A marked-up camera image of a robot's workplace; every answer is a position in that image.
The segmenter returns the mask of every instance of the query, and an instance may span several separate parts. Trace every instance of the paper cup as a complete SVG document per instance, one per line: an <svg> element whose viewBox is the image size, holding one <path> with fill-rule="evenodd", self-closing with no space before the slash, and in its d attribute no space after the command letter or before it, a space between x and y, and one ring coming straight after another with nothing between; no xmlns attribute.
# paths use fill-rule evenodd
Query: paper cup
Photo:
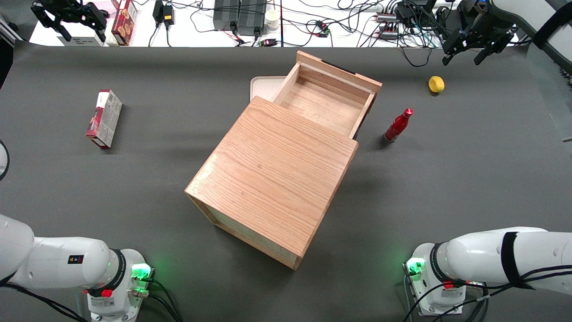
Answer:
<svg viewBox="0 0 572 322"><path fill-rule="evenodd" d="M266 18L266 28L269 32L273 33L278 31L278 25L280 24L280 12L278 10L268 10L264 14Z"/></svg>

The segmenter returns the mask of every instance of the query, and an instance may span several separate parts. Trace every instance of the power supply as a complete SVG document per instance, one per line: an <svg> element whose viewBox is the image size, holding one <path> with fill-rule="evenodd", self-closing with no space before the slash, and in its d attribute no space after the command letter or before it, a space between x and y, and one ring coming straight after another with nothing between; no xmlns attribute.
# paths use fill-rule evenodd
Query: power supply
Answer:
<svg viewBox="0 0 572 322"><path fill-rule="evenodd" d="M239 12L239 34L261 36L264 33L264 14L267 0L242 0Z"/></svg>
<svg viewBox="0 0 572 322"><path fill-rule="evenodd" d="M236 32L239 21L239 6L240 0L214 0L214 28Z"/></svg>

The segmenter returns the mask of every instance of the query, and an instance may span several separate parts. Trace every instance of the yellow lemon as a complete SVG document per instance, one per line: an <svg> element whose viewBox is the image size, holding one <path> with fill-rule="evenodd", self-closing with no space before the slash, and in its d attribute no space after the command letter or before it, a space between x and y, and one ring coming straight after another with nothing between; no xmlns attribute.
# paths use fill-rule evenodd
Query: yellow lemon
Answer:
<svg viewBox="0 0 572 322"><path fill-rule="evenodd" d="M431 92L440 93L445 89L445 82L439 76L432 76L429 79L429 89Z"/></svg>

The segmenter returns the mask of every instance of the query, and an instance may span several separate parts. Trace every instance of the red sauce bottle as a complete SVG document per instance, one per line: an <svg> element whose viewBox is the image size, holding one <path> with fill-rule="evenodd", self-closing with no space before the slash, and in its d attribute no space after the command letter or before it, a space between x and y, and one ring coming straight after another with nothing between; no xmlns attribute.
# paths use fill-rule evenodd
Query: red sauce bottle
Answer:
<svg viewBox="0 0 572 322"><path fill-rule="evenodd" d="M383 137L388 140L389 142L393 142L397 139L397 137L403 132L403 130L407 127L409 123L409 118L413 115L413 110L408 108L403 112L403 114L399 115L393 124L391 124L390 128L387 129L386 133Z"/></svg>

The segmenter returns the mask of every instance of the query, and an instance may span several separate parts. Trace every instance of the wooden drawer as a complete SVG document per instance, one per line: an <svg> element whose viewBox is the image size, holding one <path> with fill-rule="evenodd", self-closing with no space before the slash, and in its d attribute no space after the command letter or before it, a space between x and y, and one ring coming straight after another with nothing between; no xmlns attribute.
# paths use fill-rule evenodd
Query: wooden drawer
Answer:
<svg viewBox="0 0 572 322"><path fill-rule="evenodd" d="M274 103L254 97L185 193L213 224L297 269L380 87L298 52Z"/></svg>
<svg viewBox="0 0 572 322"><path fill-rule="evenodd" d="M298 51L273 102L354 139L382 84Z"/></svg>

